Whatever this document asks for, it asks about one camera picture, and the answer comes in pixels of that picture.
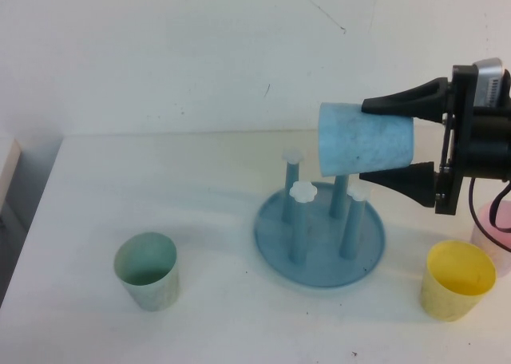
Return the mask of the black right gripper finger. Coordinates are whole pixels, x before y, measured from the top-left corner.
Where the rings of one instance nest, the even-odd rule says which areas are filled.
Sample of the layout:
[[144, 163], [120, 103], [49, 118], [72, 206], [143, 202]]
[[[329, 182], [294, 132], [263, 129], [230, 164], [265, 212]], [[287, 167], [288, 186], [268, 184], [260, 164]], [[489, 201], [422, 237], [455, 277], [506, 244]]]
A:
[[434, 162], [411, 164], [404, 168], [393, 168], [359, 174], [359, 179], [381, 185], [421, 204], [433, 208], [436, 202], [436, 175]]
[[423, 85], [384, 97], [367, 98], [361, 111], [367, 114], [442, 121], [446, 112], [449, 82], [439, 77]]

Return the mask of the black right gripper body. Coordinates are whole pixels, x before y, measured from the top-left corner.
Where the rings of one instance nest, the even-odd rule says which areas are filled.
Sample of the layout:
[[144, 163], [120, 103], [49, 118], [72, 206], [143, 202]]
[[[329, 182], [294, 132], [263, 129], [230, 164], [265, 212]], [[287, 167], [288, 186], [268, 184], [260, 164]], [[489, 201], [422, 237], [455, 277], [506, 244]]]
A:
[[435, 212], [457, 211], [464, 178], [495, 177], [495, 67], [489, 63], [456, 65], [449, 82]]

